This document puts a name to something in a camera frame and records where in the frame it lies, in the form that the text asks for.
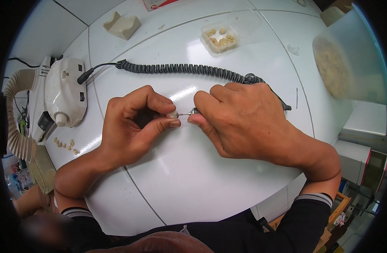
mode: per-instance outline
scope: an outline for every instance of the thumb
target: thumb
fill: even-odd
[[[179,119],[168,119],[161,117],[150,121],[139,133],[139,139],[143,143],[153,143],[153,141],[169,128],[179,128]]]
[[[223,148],[219,132],[202,114],[192,114],[188,117],[188,123],[197,125],[206,134],[221,157],[230,158]]]

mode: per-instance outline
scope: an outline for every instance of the coiled cable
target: coiled cable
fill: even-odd
[[[92,74],[92,72],[103,65],[114,65],[118,69],[123,69],[136,74],[166,74],[166,73],[187,73],[187,74],[205,74],[212,77],[219,77],[223,79],[230,80],[235,83],[242,84],[255,84],[255,83],[265,83],[265,81],[257,77],[256,75],[249,73],[245,76],[237,74],[231,70],[224,68],[211,67],[206,65],[197,65],[197,64],[152,64],[152,65],[141,65],[128,62],[126,59],[118,61],[117,63],[103,63],[100,65],[91,68],[84,74],[82,74],[78,79],[78,83],[82,84],[87,80],[87,78]],[[281,101],[283,110],[292,110],[292,107],[285,104],[282,99],[271,89],[271,91],[279,98]]]

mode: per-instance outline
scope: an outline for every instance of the right hand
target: right hand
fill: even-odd
[[[194,103],[198,125],[225,158],[265,160],[296,166],[295,142],[308,136],[285,119],[281,102],[265,83],[215,85],[198,91]]]

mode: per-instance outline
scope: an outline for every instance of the beige hose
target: beige hose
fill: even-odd
[[[9,79],[4,89],[6,96],[6,110],[8,113],[8,148],[18,158],[29,163],[35,162],[36,141],[23,136],[16,129],[16,122],[13,110],[13,100],[16,93],[30,90],[36,79],[36,71],[33,69],[22,69],[15,72]]]

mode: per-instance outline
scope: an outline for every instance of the sleeve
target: sleeve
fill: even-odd
[[[297,196],[276,232],[267,233],[265,252],[312,253],[327,226],[332,205],[327,194]]]
[[[74,235],[71,246],[72,253],[83,253],[93,249],[105,249],[110,239],[102,231],[92,213],[82,207],[70,207],[61,214],[73,219]]]

